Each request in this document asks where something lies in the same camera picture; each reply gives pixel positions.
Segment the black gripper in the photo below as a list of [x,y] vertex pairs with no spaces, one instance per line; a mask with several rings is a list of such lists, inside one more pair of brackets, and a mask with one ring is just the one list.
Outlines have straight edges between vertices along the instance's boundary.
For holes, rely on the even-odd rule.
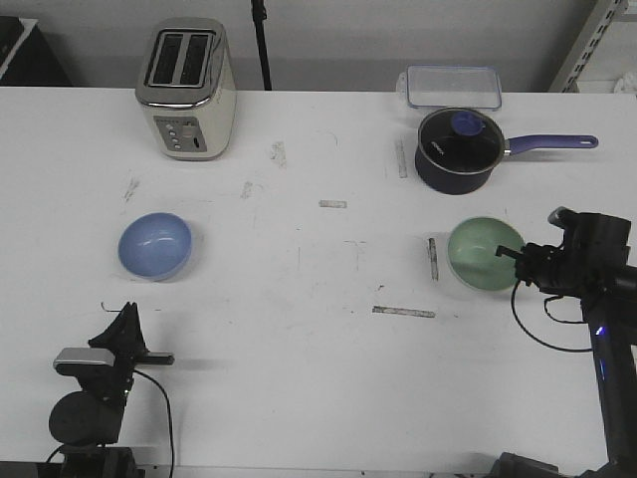
[[515,265],[516,277],[541,291],[583,298],[609,294],[632,297],[632,267],[627,264],[631,222],[601,213],[577,212],[577,224],[563,231],[558,246],[529,243],[525,252],[499,245],[495,255],[525,260]]
[[141,330],[136,302],[127,302],[113,322],[99,335],[90,339],[91,348],[121,352],[131,346],[134,355],[116,355],[110,371],[87,377],[76,377],[82,390],[100,401],[126,401],[132,389],[133,371],[141,365],[172,365],[172,353],[153,353],[146,346]]

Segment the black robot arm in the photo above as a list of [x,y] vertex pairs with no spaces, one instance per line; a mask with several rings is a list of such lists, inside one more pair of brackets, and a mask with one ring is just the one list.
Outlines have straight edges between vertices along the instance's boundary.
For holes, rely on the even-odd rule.
[[144,477],[129,447],[118,447],[128,396],[141,365],[174,364],[171,353],[153,353],[140,326],[137,303],[127,302],[113,322],[83,348],[64,348],[53,361],[56,373],[80,386],[62,397],[49,417],[49,430],[64,456],[60,477]]
[[519,282],[580,302],[590,335],[608,461],[586,477],[636,474],[636,269],[628,265],[631,223],[600,213],[557,208],[548,217],[562,229],[560,245],[528,243],[497,255],[515,261]]

